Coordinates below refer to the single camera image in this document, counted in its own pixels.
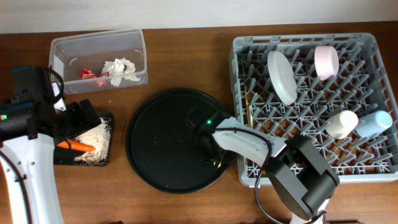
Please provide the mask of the clear plastic bin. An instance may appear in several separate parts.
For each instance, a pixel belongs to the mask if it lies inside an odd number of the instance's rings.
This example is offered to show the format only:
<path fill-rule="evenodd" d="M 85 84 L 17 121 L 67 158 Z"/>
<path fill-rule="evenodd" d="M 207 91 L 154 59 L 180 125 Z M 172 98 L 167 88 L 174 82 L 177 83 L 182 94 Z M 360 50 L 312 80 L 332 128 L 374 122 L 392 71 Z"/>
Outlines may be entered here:
<path fill-rule="evenodd" d="M 133 82 L 122 79 L 116 87 L 111 84 L 111 76 L 81 79 L 83 68 L 100 74 L 105 61 L 112 62 L 116 58 L 133 62 L 136 66 L 134 74 L 140 80 Z M 111 30 L 54 39 L 50 47 L 49 67 L 63 78 L 67 95 L 145 85 L 148 75 L 144 34 L 140 29 Z M 99 80 L 107 80 L 108 83 L 104 87 L 90 84 Z"/>

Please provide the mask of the red snack wrapper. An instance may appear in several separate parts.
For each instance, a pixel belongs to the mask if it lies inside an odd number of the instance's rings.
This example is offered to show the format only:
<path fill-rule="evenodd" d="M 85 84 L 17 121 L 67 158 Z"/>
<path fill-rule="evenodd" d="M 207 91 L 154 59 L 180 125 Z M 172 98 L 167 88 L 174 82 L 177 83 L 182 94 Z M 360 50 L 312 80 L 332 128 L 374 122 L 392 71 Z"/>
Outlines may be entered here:
<path fill-rule="evenodd" d="M 94 79 L 94 78 L 103 78 L 103 77 L 108 77 L 108 76 L 109 76 L 109 72 L 96 74 L 87 68 L 83 68 L 80 73 L 80 77 L 82 80 L 90 80 L 90 79 Z M 99 80 L 99 81 L 93 81 L 90 84 L 93 86 L 96 86 L 96 87 L 104 87 L 107 85 L 107 83 L 108 83 L 107 80 Z"/>

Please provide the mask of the grey dishwasher rack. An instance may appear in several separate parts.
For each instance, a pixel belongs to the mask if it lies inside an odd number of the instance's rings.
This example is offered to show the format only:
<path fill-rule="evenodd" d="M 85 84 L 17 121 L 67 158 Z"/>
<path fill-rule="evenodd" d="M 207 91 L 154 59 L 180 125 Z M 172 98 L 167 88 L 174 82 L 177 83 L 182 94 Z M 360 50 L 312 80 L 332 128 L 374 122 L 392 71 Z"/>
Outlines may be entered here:
<path fill-rule="evenodd" d="M 321 81 L 315 70 L 315 48 L 337 51 L 336 76 Z M 298 97 L 279 101 L 267 67 L 271 51 L 283 53 L 294 71 Z M 248 125 L 248 93 L 255 130 L 271 136 L 308 137 L 342 183 L 391 182 L 397 179 L 397 124 L 374 136 L 350 133 L 335 139 L 325 131 L 327 119 L 350 110 L 360 118 L 385 111 L 397 119 L 397 103 L 376 38 L 369 33 L 268 35 L 237 37 L 229 55 L 234 115 Z"/>

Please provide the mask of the grey plate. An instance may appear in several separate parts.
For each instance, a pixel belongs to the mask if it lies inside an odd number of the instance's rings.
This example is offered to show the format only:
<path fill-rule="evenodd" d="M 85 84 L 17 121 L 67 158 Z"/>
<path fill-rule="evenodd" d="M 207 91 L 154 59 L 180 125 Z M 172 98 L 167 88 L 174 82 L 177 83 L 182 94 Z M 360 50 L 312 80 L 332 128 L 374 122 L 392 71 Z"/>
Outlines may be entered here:
<path fill-rule="evenodd" d="M 267 56 L 269 76 L 273 88 L 285 105 L 291 105 L 297 99 L 297 82 L 292 66 L 286 56 L 278 51 L 271 51 Z"/>

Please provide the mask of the light blue cup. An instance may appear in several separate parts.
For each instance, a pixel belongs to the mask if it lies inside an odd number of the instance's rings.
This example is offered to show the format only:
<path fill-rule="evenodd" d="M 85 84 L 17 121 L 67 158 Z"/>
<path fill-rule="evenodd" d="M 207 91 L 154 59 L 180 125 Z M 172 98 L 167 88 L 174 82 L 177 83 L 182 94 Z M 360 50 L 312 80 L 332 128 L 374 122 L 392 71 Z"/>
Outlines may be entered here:
<path fill-rule="evenodd" d="M 375 111 L 359 118 L 361 125 L 355 132 L 362 138 L 373 138 L 392 126 L 392 116 L 382 110 Z"/>

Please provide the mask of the white napkin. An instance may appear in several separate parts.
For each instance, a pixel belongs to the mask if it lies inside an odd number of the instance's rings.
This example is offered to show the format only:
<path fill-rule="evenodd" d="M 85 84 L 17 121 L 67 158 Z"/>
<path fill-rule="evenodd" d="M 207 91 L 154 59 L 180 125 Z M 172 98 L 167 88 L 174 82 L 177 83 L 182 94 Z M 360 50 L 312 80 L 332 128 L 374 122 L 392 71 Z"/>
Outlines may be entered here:
<path fill-rule="evenodd" d="M 122 79 L 138 82 L 138 78 L 134 73 L 136 66 L 130 60 L 126 58 L 116 58 L 114 61 L 105 61 L 101 73 L 109 73 L 112 77 L 112 86 L 118 87 L 121 84 Z"/>

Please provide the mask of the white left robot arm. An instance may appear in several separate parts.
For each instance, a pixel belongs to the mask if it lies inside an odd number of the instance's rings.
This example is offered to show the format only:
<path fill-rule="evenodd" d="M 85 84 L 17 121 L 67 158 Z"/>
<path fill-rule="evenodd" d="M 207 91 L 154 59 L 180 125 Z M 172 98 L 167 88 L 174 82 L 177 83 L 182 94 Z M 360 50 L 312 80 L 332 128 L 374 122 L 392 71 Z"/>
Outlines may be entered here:
<path fill-rule="evenodd" d="M 63 223 L 55 183 L 55 146 L 101 124 L 89 100 L 58 106 L 63 78 L 53 69 L 12 70 L 13 94 L 1 103 L 1 166 L 14 223 Z"/>

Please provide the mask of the rice and food scraps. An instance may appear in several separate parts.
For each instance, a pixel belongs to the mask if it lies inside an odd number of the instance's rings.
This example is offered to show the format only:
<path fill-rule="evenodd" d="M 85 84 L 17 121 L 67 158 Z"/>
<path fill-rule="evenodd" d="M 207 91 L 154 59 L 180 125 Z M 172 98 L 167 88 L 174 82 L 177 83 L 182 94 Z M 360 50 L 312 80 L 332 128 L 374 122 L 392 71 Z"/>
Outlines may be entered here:
<path fill-rule="evenodd" d="M 95 148 L 94 151 L 85 152 L 74 158 L 76 162 L 84 162 L 88 165 L 100 165 L 108 157 L 109 142 L 111 139 L 111 127 L 109 120 L 101 118 L 101 124 L 79 136 L 74 140 Z"/>

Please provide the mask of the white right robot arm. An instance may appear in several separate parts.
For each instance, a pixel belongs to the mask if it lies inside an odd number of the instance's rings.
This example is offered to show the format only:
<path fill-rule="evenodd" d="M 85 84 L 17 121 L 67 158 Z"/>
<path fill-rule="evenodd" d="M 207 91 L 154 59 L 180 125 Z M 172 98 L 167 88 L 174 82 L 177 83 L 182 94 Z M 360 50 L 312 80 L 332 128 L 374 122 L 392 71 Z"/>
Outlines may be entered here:
<path fill-rule="evenodd" d="M 239 154 L 259 165 L 284 205 L 292 223 L 325 223 L 325 207 L 340 179 L 309 138 L 271 136 L 240 123 L 223 111 L 187 113 L 191 141 L 215 166 Z"/>

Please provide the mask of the white cup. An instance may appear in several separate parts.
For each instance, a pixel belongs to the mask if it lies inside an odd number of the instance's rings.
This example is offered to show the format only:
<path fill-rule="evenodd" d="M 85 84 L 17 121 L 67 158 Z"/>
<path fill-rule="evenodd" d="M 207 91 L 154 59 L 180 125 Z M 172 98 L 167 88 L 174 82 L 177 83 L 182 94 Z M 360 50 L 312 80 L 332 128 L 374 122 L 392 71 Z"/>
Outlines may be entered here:
<path fill-rule="evenodd" d="M 344 110 L 327 119 L 329 126 L 326 132 L 335 139 L 344 139 L 358 125 L 358 116 L 350 111 Z"/>

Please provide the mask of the round black tray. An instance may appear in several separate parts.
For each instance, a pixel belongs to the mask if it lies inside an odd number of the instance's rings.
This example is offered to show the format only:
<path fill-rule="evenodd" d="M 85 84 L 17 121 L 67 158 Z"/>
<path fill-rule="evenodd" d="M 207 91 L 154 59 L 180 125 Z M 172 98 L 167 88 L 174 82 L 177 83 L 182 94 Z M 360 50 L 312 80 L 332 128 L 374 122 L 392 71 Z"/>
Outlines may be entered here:
<path fill-rule="evenodd" d="M 223 111 L 219 101 L 199 90 L 177 88 L 146 100 L 134 113 L 125 147 L 131 167 L 151 187 L 172 194 L 189 194 L 218 180 L 229 165 L 205 162 L 191 141 L 187 113 L 199 108 Z"/>

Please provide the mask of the rectangular black tray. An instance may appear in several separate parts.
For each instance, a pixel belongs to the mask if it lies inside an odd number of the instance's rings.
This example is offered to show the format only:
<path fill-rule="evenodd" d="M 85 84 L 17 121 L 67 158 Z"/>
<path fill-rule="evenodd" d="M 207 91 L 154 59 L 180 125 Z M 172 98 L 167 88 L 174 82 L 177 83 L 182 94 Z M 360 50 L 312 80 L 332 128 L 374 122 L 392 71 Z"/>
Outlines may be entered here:
<path fill-rule="evenodd" d="M 112 143 L 113 130 L 114 130 L 114 116 L 111 112 L 108 112 L 108 111 L 97 111 L 97 114 L 100 118 L 109 120 L 109 125 L 111 127 L 111 139 L 109 142 L 107 159 L 100 165 L 88 165 L 84 162 L 76 162 L 76 161 L 74 161 L 74 158 L 77 156 L 81 156 L 85 152 L 71 150 L 71 149 L 64 149 L 64 148 L 57 146 L 55 148 L 55 152 L 54 152 L 54 160 L 53 160 L 54 164 L 73 165 L 73 166 L 105 166 L 109 163 L 111 143 Z"/>

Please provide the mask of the wooden chopstick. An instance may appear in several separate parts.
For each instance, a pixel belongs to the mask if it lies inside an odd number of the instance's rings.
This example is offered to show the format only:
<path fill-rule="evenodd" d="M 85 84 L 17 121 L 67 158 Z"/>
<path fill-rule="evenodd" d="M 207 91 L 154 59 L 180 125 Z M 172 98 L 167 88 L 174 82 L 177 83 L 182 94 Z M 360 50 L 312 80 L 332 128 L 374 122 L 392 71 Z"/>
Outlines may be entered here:
<path fill-rule="evenodd" d="M 246 114 L 247 114 L 247 119 L 248 119 L 248 126 L 250 128 L 252 128 L 252 126 L 253 126 L 252 109 L 251 109 L 251 105 L 249 104 L 248 93 L 245 91 L 244 94 L 245 94 Z"/>

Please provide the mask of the orange carrot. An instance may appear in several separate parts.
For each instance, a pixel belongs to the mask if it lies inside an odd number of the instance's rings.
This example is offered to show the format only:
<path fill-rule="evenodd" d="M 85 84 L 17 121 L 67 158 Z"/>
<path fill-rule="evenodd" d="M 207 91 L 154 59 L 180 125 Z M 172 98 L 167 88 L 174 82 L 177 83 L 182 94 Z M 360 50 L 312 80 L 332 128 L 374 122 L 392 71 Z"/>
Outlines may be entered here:
<path fill-rule="evenodd" d="M 78 141 L 74 141 L 71 139 L 67 139 L 65 141 L 62 141 L 57 144 L 58 147 L 64 148 L 64 149 L 71 149 L 71 150 L 76 150 L 76 151 L 81 151 L 81 152 L 92 152 L 95 150 L 95 147 L 80 143 Z"/>

